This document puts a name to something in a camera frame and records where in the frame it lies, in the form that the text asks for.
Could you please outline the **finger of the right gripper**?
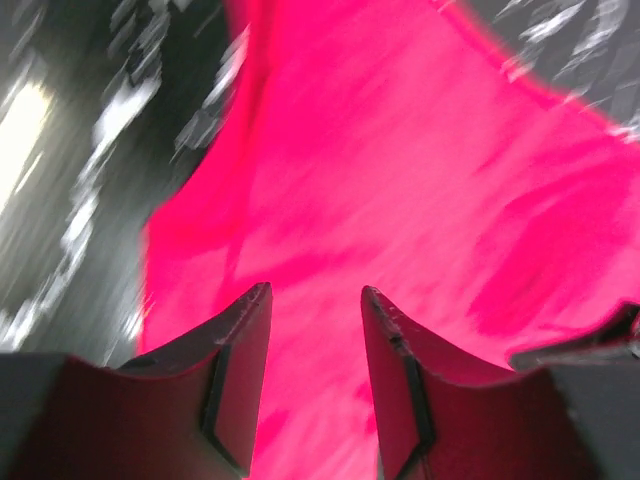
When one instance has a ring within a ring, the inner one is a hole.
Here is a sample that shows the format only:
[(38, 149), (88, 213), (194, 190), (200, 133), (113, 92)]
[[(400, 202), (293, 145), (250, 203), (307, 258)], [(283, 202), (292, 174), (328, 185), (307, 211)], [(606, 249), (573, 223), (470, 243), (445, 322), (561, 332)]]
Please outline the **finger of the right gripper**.
[(592, 364), (639, 359), (639, 305), (623, 302), (601, 326), (583, 336), (513, 354), (509, 366), (525, 371), (548, 364)]

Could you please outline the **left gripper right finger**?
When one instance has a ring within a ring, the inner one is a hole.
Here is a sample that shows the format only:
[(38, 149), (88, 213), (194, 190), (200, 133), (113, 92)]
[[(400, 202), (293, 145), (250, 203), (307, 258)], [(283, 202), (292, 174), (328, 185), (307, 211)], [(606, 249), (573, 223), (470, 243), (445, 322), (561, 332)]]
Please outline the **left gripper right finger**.
[(639, 359), (501, 368), (406, 316), (361, 312), (386, 479), (635, 479)]

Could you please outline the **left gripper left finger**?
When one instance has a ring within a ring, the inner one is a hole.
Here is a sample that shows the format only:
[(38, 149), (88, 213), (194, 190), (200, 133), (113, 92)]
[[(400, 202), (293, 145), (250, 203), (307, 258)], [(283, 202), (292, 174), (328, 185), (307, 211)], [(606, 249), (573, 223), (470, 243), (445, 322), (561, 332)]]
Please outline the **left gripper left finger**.
[(117, 369), (62, 353), (1, 357), (5, 479), (244, 479), (272, 289)]

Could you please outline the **pink t shirt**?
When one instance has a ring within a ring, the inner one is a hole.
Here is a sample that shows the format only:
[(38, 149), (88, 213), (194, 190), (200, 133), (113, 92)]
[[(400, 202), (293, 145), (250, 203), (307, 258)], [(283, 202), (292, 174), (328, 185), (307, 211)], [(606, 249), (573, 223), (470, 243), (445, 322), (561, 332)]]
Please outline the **pink t shirt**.
[(472, 354), (584, 332), (639, 297), (639, 149), (509, 80), (441, 1), (233, 1), (227, 120), (146, 227), (152, 350), (270, 282), (250, 475), (370, 479), (360, 293)]

